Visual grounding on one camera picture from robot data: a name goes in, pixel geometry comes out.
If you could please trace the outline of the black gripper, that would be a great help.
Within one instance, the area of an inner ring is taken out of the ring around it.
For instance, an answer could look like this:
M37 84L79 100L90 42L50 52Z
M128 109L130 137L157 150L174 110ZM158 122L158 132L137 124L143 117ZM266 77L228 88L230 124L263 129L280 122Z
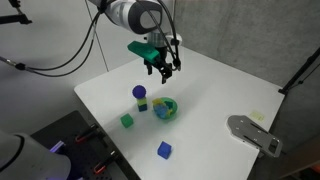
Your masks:
M172 64L166 62L167 50L165 47L156 48L160 53L160 57L156 59L154 64L144 60L144 65L147 67L148 75L152 74L152 68L156 68L162 75L162 83L165 84L166 81L172 76Z

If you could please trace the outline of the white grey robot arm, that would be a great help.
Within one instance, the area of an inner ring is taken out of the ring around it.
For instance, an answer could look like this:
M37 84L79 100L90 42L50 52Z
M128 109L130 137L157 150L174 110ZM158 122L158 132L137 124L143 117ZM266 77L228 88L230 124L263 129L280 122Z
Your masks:
M89 0L100 14L115 25L138 35L146 42L131 42L127 48L144 59L149 75L156 68L165 83L173 71L181 70L179 45L172 17L173 0Z

